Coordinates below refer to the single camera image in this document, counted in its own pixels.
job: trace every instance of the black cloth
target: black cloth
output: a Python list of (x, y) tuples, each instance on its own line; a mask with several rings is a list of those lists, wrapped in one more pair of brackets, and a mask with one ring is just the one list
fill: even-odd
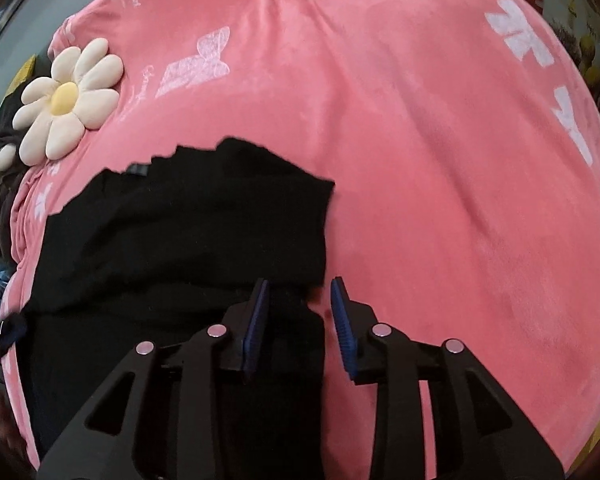
[(7, 144), (16, 146), (13, 164), (0, 176), (0, 261), (15, 268), (11, 257), (11, 207), (22, 179), (29, 169), (20, 160), (18, 148), (27, 130), (17, 131), (11, 124), (16, 112), (22, 107), (22, 92), (31, 79), (21, 83), (0, 105), (0, 149)]
[(47, 219), (18, 363), (41, 454), (136, 343), (187, 340), (247, 300), (260, 277), (269, 324), (251, 388), (219, 389), (230, 478), (322, 478), (321, 318), (333, 182), (225, 139), (178, 148), (147, 176), (103, 171)]

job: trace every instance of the pink blanket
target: pink blanket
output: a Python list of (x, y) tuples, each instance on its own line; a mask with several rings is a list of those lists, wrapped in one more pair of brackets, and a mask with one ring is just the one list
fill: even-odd
[[(327, 279), (342, 275), (352, 298), (416, 340), (463, 339), (572, 462), (600, 416), (600, 118), (534, 10), (95, 0), (52, 49), (100, 36), (125, 63), (120, 105), (67, 158), (26, 176), (3, 314), (29, 298), (46, 217), (103, 168), (240, 136), (336, 182)], [(374, 391), (342, 370), (328, 293), (312, 307), (328, 334), (328, 478), (362, 480)], [(37, 463), (13, 349), (4, 365)]]

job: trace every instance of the yellow flower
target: yellow flower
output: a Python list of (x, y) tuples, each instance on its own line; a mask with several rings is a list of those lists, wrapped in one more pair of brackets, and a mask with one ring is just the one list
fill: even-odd
[(24, 89), (24, 106), (13, 127), (30, 127), (19, 151), (25, 164), (63, 158), (80, 143), (85, 128), (97, 130), (116, 109), (120, 95), (111, 87), (120, 81), (124, 67), (108, 50), (104, 38), (91, 41), (83, 51), (70, 46), (52, 63), (51, 77), (34, 79)]

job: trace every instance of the metal pin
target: metal pin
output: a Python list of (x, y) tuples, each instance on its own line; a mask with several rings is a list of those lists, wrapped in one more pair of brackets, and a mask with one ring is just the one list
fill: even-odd
[(142, 341), (136, 346), (136, 352), (140, 355), (147, 355), (154, 351), (154, 344), (151, 341)]
[(384, 323), (378, 323), (374, 325), (371, 332), (378, 337), (387, 337), (391, 333), (391, 327)]
[(226, 334), (226, 327), (222, 324), (211, 325), (206, 329), (206, 333), (211, 337), (222, 337)]
[(459, 354), (464, 350), (464, 343), (459, 339), (450, 339), (445, 343), (445, 347), (452, 354)]

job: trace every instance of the silver rivet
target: silver rivet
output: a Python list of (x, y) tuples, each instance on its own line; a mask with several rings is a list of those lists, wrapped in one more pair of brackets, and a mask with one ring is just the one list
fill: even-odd
[(142, 341), (136, 346), (136, 352), (140, 355), (147, 355), (154, 351), (154, 344), (151, 341)]
[(391, 327), (389, 325), (385, 325), (384, 323), (378, 323), (377, 325), (374, 325), (374, 327), (371, 329), (371, 332), (378, 337), (387, 337), (391, 333)]
[(464, 343), (459, 339), (450, 339), (445, 343), (445, 347), (452, 354), (459, 354), (462, 350), (464, 350)]
[(211, 325), (206, 329), (206, 333), (211, 337), (222, 337), (224, 334), (226, 334), (226, 327), (220, 324)]

